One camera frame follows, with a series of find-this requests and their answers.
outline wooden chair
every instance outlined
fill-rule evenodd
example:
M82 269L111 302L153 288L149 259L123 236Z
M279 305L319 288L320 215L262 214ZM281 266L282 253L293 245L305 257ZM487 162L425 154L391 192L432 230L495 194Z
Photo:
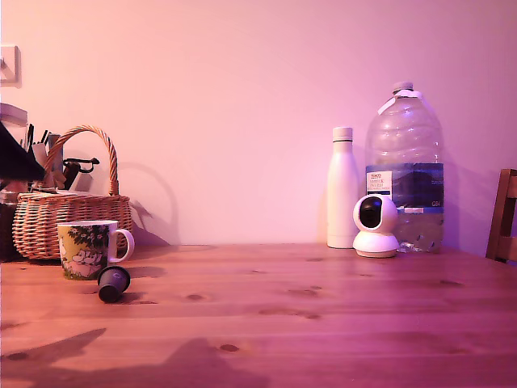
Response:
M517 198L517 170L501 170L486 257L505 263L517 261L517 237L511 237Z

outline light switch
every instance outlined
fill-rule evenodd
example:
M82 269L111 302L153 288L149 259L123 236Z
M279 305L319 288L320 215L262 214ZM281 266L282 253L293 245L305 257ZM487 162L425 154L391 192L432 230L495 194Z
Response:
M19 50L18 46L2 45L0 48L0 85L14 86L19 80Z

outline mug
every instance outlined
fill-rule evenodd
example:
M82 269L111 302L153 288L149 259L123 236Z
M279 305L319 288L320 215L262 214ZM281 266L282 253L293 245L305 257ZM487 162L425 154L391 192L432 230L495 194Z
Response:
M61 266L65 277L94 280L110 263L119 263L130 257L135 240L129 230L117 229L118 221L72 221L57 224ZM116 237L122 234L128 240L124 256L116 257Z

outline wicker basket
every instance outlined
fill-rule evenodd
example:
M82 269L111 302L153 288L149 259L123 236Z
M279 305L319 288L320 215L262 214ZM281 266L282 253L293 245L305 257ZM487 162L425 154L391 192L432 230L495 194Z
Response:
M132 231L129 197L119 195L116 152L110 138L101 129L81 125L65 133L48 152L44 169L52 169L53 159L63 144L80 132L97 133L110 154L110 188L108 196L73 193L33 192L19 194L13 222L13 239L18 252L28 259L59 259L57 223L68 221L116 220L119 228ZM124 249L127 243L119 235L117 246Z

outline water jug label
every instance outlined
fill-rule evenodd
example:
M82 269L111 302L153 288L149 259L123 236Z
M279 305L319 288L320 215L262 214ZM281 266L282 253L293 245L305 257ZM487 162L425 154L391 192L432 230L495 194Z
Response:
M443 213L442 163L368 166L366 182L367 194L390 195L399 212Z
M401 97L410 97L414 99L422 99L422 93L420 93L419 91L402 90L398 91L395 95ZM388 109L395 103L395 101L397 101L395 97L392 97L391 99L386 101L386 103L382 107L380 107L379 110L377 110L377 114L382 115L386 109Z
M392 199L392 172L373 171L366 173L366 191L368 194L384 194Z

